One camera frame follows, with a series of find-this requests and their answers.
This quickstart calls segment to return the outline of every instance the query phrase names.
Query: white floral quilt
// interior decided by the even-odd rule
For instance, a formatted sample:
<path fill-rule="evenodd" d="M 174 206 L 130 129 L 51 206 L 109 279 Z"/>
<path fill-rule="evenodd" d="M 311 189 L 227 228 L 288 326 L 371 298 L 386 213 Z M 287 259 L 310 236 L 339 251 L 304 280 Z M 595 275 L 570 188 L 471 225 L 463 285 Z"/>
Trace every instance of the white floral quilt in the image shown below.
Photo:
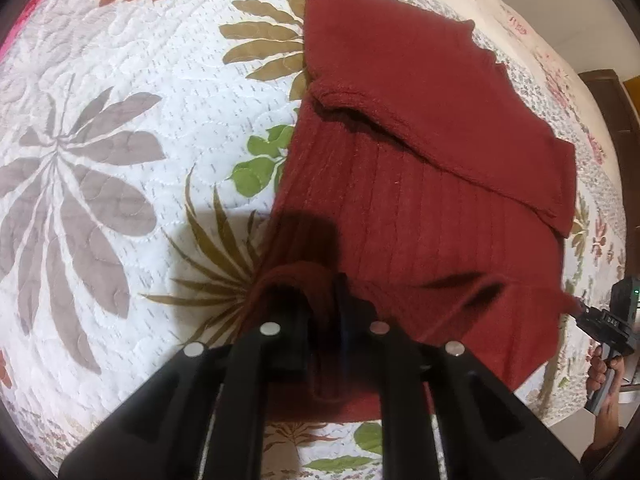
<path fill-rule="evenodd" d="M 403 1 L 475 20 L 574 143 L 563 281 L 605 306 L 625 218 L 587 89 L 500 0 Z M 0 397 L 53 471 L 185 342 L 233 337 L 306 86 L 304 5 L 32 0 L 0 49 Z M 584 403 L 593 347 L 571 320 L 559 333 L 518 390 L 547 424 Z M 262 474 L 369 480 L 380 464 L 375 421 L 274 424 Z"/>

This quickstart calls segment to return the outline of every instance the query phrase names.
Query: bed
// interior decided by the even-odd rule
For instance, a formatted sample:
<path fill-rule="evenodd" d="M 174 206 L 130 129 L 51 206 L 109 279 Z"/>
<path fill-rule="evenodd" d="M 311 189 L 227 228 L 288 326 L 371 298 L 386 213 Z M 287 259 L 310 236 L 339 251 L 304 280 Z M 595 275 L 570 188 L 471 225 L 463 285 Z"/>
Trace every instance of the bed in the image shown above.
<path fill-rule="evenodd" d="M 234 336 L 306 85 L 304 1 L 30 0 L 8 31 L 0 398 L 54 473 L 185 343 Z M 500 0 L 402 1 L 474 20 L 474 41 L 575 145 L 562 282 L 608 305 L 625 213 L 587 87 Z M 516 392 L 549 426 L 584 404 L 595 346 L 571 319 L 558 330 L 556 355 Z M 262 476 L 378 478 L 380 435 L 378 421 L 274 424 Z"/>

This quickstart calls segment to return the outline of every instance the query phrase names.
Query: black device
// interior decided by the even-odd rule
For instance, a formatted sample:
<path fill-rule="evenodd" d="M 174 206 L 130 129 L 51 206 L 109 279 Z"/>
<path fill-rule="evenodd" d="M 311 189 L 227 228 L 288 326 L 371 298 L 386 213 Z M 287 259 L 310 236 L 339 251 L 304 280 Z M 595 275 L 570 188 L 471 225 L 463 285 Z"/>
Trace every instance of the black device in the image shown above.
<path fill-rule="evenodd" d="M 259 479 L 266 387 L 307 380 L 319 344 L 337 357 L 344 388 L 380 394 L 385 480 L 440 478 L 426 389 L 449 480 L 584 478 L 560 441 L 461 343 L 411 340 L 377 320 L 346 283 L 344 275 L 335 282 L 330 348 L 318 342 L 304 300 L 290 289 L 274 294 L 265 322 L 235 344 L 178 352 L 66 457 L 59 479 Z"/>
<path fill-rule="evenodd" d="M 606 362 L 614 357 L 626 357 L 636 351 L 637 341 L 633 325 L 638 309 L 640 280 L 627 276 L 611 287 L 609 310 L 599 310 L 582 304 L 582 313 L 575 317 L 578 328 L 602 345 L 602 359 Z M 587 398 L 585 409 L 598 415 L 604 399 L 609 393 L 615 371 L 607 369 L 605 383 Z"/>

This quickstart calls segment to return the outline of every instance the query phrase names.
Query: silver screw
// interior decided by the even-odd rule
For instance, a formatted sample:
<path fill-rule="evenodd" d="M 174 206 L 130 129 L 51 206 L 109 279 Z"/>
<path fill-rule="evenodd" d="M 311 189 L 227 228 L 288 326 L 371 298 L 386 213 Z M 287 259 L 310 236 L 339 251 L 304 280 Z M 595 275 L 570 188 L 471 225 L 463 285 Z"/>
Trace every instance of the silver screw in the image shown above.
<path fill-rule="evenodd" d="M 273 321 L 268 321 L 260 326 L 262 335 L 278 335 L 280 333 L 280 325 Z"/>
<path fill-rule="evenodd" d="M 465 346 L 460 341 L 449 341 L 444 345 L 444 349 L 447 354 L 453 355 L 453 357 L 458 357 L 465 353 Z"/>
<path fill-rule="evenodd" d="M 384 321 L 374 321 L 369 325 L 369 330 L 375 335 L 385 335 L 389 332 L 389 325 Z"/>
<path fill-rule="evenodd" d="M 202 343 L 189 343 L 183 349 L 184 354 L 187 357 L 198 357 L 200 354 L 204 352 L 204 345 Z"/>

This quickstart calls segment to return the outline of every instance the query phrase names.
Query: red sweater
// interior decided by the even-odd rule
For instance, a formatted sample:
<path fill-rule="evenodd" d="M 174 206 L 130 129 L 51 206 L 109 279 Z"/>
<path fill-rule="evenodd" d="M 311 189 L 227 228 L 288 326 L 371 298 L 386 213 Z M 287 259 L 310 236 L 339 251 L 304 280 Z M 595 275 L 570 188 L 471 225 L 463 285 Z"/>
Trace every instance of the red sweater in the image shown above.
<path fill-rule="evenodd" d="M 556 350 L 574 147 L 456 22 L 396 0 L 306 0 L 303 99 L 250 297 L 289 283 L 322 322 L 345 272 L 415 339 L 461 340 L 510 388 Z M 285 418 L 363 420 L 372 396 Z"/>

